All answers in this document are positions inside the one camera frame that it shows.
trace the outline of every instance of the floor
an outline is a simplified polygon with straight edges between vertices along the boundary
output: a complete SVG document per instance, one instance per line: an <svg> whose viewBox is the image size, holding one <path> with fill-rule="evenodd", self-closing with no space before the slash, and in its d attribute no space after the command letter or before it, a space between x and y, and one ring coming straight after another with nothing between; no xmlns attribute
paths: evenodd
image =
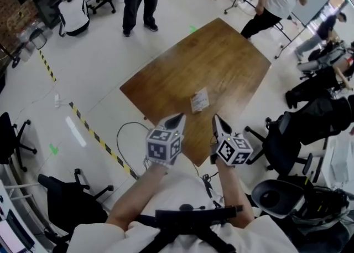
<svg viewBox="0 0 354 253"><path fill-rule="evenodd" d="M137 121L147 127L152 127L152 124L144 120L143 114L119 87L139 69L192 33L194 28L201 28L217 17L240 32L252 18L254 10L240 3L225 15L223 10L231 4L231 0L159 0L155 13L159 32L153 33L143 27L141 7L137 26L130 38L122 35L122 2L116 2L116 14L111 14L110 6L98 10L91 16L88 32L79 37L61 38L58 36L59 27L56 27L42 52L57 81L53 83L35 51L26 63L20 62L15 69L8 68L7 84L0 94L0 114L9 112L12 122L18 125L27 119L32 122L26 127L24 143L35 146L38 153L33 156L23 152L23 162L28 168L23 179L31 183L42 173L72 182L74 169L81 168L93 193L107 185L114 186L114 192L108 192L100 199L107 209L111 209L134 179L87 131L69 102L74 103L90 127L119 157L124 156L136 172L142 174L145 170L146 130L136 124L122 129L119 135L122 155L117 149L116 136L126 122ZM284 31L291 36L299 31L288 20L283 21L283 25ZM309 34L305 32L301 36L306 39ZM283 95L299 82L300 73L292 50L301 42L300 38L296 39L278 60L274 60L281 43L287 43L286 38L277 29L263 31L252 38L254 46L272 62L272 66L238 124L233 126L236 131L241 132L250 125L265 133L264 119L277 118L288 109ZM59 108L54 106L55 94L60 95ZM250 142L255 149L259 147L258 142L252 139ZM266 160L261 159L252 166L239 167L246 191L260 180L276 176L276 173L265 172L265 165ZM191 162L183 155L175 168L197 175ZM215 167L207 159L198 170L199 175L213 174ZM212 180L212 184L216 189L220 188L217 178ZM33 187L30 191L38 207L47 213L45 190Z"/></svg>

